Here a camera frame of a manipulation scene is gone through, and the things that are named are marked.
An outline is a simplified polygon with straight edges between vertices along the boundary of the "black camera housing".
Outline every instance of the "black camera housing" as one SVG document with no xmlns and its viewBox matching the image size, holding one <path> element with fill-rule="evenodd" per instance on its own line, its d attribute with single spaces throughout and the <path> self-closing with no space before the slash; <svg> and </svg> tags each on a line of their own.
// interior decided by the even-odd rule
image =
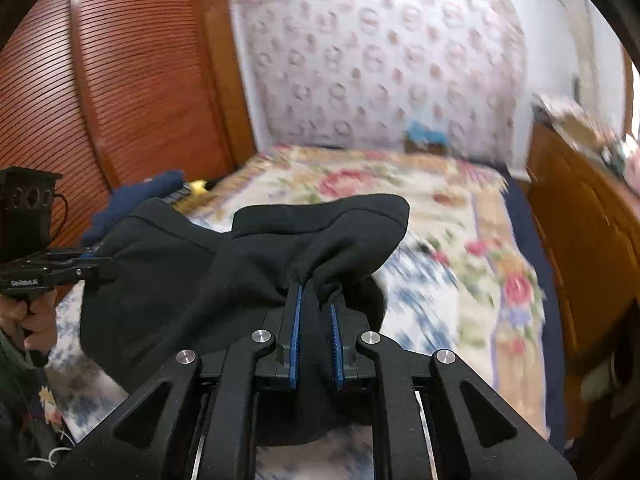
<svg viewBox="0 0 640 480">
<path fill-rule="evenodd" d="M 11 166 L 0 170 L 0 264 L 51 243 L 51 211 L 59 173 Z"/>
</svg>

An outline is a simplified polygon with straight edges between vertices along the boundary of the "wooden wardrobe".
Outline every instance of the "wooden wardrobe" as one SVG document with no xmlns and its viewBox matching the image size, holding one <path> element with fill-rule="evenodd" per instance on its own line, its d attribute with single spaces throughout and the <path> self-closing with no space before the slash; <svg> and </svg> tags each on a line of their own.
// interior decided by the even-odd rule
<svg viewBox="0 0 640 480">
<path fill-rule="evenodd" d="M 120 185 L 253 153 L 228 0 L 39 0 L 0 52 L 0 168 L 65 175 L 59 245 Z"/>
</svg>

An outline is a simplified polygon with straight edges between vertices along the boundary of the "black cable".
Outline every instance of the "black cable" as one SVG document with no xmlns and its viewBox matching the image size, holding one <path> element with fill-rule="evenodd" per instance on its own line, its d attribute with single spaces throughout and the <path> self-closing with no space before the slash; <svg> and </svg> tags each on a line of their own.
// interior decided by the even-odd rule
<svg viewBox="0 0 640 480">
<path fill-rule="evenodd" d="M 69 202 L 66 201 L 65 196 L 62 193 L 56 193 L 53 195 L 53 200 L 57 199 L 57 198 L 61 198 L 62 202 L 65 203 L 65 215 L 62 217 L 62 224 L 60 224 L 60 227 L 58 228 L 58 230 L 56 231 L 56 234 L 54 234 L 51 237 L 51 241 L 55 240 L 56 238 L 58 238 L 58 235 L 60 234 L 60 231 L 62 231 L 62 228 L 65 226 L 66 224 L 66 217 L 69 214 Z"/>
</svg>

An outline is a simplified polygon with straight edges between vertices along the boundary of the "triangular cutout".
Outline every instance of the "triangular cutout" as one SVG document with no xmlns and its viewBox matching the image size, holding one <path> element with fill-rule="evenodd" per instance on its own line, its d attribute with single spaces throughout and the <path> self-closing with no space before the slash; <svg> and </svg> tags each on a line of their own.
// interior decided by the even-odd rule
<svg viewBox="0 0 640 480">
<path fill-rule="evenodd" d="M 482 447 L 491 447 L 516 437 L 518 431 L 469 381 L 460 383 L 460 392 L 471 414 Z"/>
<path fill-rule="evenodd" d="M 118 424 L 113 431 L 114 436 L 138 449 L 148 449 L 156 434 L 162 409 L 166 403 L 172 385 L 164 382 L 147 396 L 135 410 Z"/>
</svg>

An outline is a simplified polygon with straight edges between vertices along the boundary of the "silver screw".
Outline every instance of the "silver screw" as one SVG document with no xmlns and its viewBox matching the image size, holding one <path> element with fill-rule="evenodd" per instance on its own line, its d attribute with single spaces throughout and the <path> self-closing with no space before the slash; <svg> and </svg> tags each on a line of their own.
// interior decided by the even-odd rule
<svg viewBox="0 0 640 480">
<path fill-rule="evenodd" d="M 380 334 L 378 332 L 372 332 L 369 330 L 368 332 L 364 332 L 360 339 L 368 345 L 375 345 L 380 342 Z"/>
<path fill-rule="evenodd" d="M 456 360 L 456 355 L 451 350 L 440 350 L 436 354 L 436 358 L 444 365 L 450 365 Z"/>
<path fill-rule="evenodd" d="M 260 330 L 256 330 L 251 334 L 251 339 L 253 339 L 257 343 L 266 343 L 269 339 L 271 339 L 271 332 L 261 328 Z"/>
<path fill-rule="evenodd" d="M 193 350 L 180 350 L 175 355 L 175 360 L 178 361 L 181 365 L 188 365 L 189 363 L 193 363 L 196 359 L 196 352 Z"/>
</svg>

